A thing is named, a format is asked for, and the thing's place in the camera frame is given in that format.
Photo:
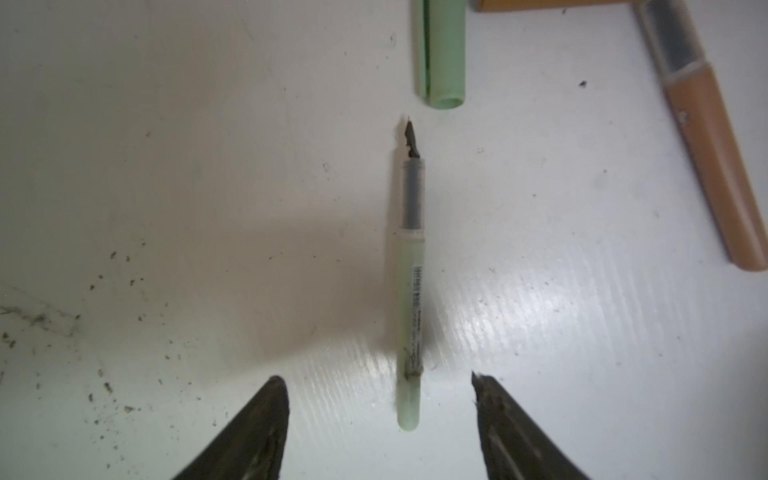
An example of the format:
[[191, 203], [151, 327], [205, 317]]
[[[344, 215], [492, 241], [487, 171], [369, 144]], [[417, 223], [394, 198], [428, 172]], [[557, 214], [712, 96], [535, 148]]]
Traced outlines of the green pen cap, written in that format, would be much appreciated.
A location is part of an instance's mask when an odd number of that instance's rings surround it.
[[415, 2], [417, 90], [435, 109], [465, 101], [466, 10], [462, 0]]

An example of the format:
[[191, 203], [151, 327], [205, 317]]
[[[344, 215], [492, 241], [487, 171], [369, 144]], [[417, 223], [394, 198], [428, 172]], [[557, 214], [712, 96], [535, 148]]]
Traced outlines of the green pen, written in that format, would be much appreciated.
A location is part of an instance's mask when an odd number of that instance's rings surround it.
[[420, 422], [423, 278], [425, 265], [424, 159], [417, 146], [413, 122], [404, 128], [407, 157], [401, 168], [401, 215], [396, 249], [396, 320], [398, 364], [396, 411], [399, 427], [416, 430]]

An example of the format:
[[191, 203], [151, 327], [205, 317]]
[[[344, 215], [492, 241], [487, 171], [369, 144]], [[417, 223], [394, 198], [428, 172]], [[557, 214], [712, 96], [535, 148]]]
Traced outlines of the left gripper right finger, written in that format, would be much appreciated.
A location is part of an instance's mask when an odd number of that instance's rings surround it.
[[472, 374], [483, 460], [490, 479], [588, 478], [492, 376]]

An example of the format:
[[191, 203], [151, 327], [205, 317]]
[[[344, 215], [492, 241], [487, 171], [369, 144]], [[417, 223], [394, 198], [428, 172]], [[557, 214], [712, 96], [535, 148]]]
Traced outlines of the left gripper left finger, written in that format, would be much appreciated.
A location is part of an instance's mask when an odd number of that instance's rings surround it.
[[287, 440], [289, 397], [272, 376], [176, 480], [277, 480]]

